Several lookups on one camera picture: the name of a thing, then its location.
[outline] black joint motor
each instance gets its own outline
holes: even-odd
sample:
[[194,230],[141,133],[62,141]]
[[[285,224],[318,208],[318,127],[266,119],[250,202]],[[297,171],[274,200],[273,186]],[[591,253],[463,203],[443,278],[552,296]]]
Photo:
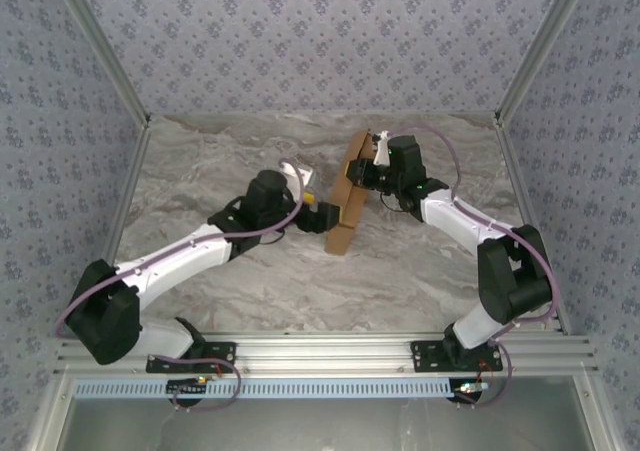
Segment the black joint motor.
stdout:
[[[71,301],[116,274],[100,259],[85,269]],[[105,287],[82,302],[65,320],[98,364],[111,364],[125,356],[140,335],[138,288],[122,281]]]
[[[540,233],[530,225],[513,232],[548,262]],[[515,270],[511,261],[519,263]],[[478,245],[478,292],[489,316],[506,324],[551,301],[551,286],[540,263],[509,236]]]
[[394,195],[403,211],[422,221],[420,201],[429,193],[449,187],[427,177],[420,146],[414,136],[391,138],[387,147],[389,166],[375,166],[372,159],[356,159],[349,163],[347,178],[356,186],[379,191],[385,196]]
[[[281,221],[294,206],[282,173],[262,170],[249,183],[245,196],[231,201],[207,219],[207,224],[217,226],[224,233],[255,231]],[[228,241],[232,244],[231,259],[234,259],[260,244],[260,236],[229,238]]]
[[303,204],[300,212],[295,217],[296,226],[305,233],[320,234],[330,230],[340,221],[340,206],[321,202],[316,211]]
[[456,371],[467,371],[469,369],[476,369],[480,361],[492,363],[491,368],[494,371],[502,370],[502,361],[500,359],[500,353],[496,355],[498,348],[495,345],[489,345],[488,343],[482,343],[473,349],[466,349],[460,344],[453,330],[453,324],[447,326],[444,331],[444,338],[442,340],[442,348],[445,356],[447,357],[448,364],[450,364]]

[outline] cable connector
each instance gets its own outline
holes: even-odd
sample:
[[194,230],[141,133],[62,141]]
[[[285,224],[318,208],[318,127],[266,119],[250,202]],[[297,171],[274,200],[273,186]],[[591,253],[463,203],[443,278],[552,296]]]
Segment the cable connector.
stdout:
[[454,389],[454,391],[458,391],[464,394],[471,394],[471,393],[479,393],[487,389],[489,389],[488,383],[464,383],[459,388]]

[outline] aluminum frame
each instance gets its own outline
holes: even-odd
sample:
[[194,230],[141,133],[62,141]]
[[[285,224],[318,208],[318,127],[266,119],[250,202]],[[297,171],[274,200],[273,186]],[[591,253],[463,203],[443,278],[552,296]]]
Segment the aluminum frame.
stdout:
[[544,20],[538,28],[538,32],[529,45],[509,88],[505,91],[498,106],[498,113],[504,123],[509,123],[519,104],[526,96],[533,78],[542,67],[553,43],[571,17],[577,2],[578,0],[553,0],[551,3]]
[[[535,224],[526,186],[517,165],[508,133],[496,123],[498,139],[507,169],[516,191],[524,222]],[[118,216],[126,215],[133,190],[144,161],[148,130],[135,151]],[[123,220],[115,220],[106,250],[115,256]],[[558,310],[559,324],[547,330],[535,326],[514,330],[502,338],[514,365],[514,379],[519,377],[573,376],[588,430],[598,451],[624,450],[622,437],[599,377],[593,346],[589,338],[571,335],[564,308]],[[410,381],[424,374],[413,372],[409,345],[414,340],[439,340],[440,333],[210,333],[208,340],[235,341],[236,364],[250,378],[399,378]],[[146,356],[130,356],[111,366],[99,366],[76,341],[64,341],[57,363],[55,379],[49,385],[43,406],[36,417],[27,449],[56,449],[62,439],[77,381],[82,378],[140,379]],[[505,371],[497,373],[504,376]],[[469,373],[429,373],[433,377],[467,377]]]
[[118,60],[116,53],[107,39],[98,20],[93,14],[91,5],[87,0],[64,0],[69,11],[82,29],[87,41],[91,44],[93,52],[100,60],[107,76],[116,88],[122,102],[126,106],[131,116],[142,128],[147,122],[147,113],[138,97],[136,90],[129,80],[122,63]]

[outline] blue patterned wall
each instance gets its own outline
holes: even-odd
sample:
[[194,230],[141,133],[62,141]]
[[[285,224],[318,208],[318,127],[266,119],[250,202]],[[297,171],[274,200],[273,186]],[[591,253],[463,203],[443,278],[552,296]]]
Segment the blue patterned wall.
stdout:
[[150,113],[497,108],[552,0],[90,0]]
[[62,0],[0,0],[0,14],[0,449],[17,450],[138,131]]
[[509,128],[572,327],[640,449],[640,0],[580,0]]

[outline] black mounting bracket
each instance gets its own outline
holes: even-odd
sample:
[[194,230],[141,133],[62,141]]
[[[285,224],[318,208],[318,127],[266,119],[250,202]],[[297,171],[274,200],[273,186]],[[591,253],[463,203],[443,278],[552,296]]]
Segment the black mounting bracket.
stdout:
[[[172,379],[167,381],[167,385],[164,388],[166,394],[173,396],[178,390],[180,390],[180,394],[190,394],[190,395],[203,395],[207,392],[207,383],[200,384],[197,378],[187,378],[187,379]],[[169,401],[173,403],[173,397],[169,398]],[[191,406],[195,406],[198,404],[201,399],[176,399],[176,403],[178,406],[182,406],[183,408],[190,408]]]
[[485,372],[488,364],[493,371],[502,371],[502,358],[497,346],[483,344],[477,348],[467,350],[464,357],[454,363],[443,341],[413,341],[411,343],[413,355],[413,370],[416,373],[448,373],[448,372]]
[[[235,364],[236,361],[237,345],[234,342],[205,342],[199,343],[199,356],[187,357],[186,359],[206,359],[217,358],[229,361],[231,364]],[[155,356],[149,356],[147,358],[148,374],[199,374],[199,375],[212,375],[212,374],[231,374],[233,371],[216,364],[176,364],[168,363],[156,358]]]

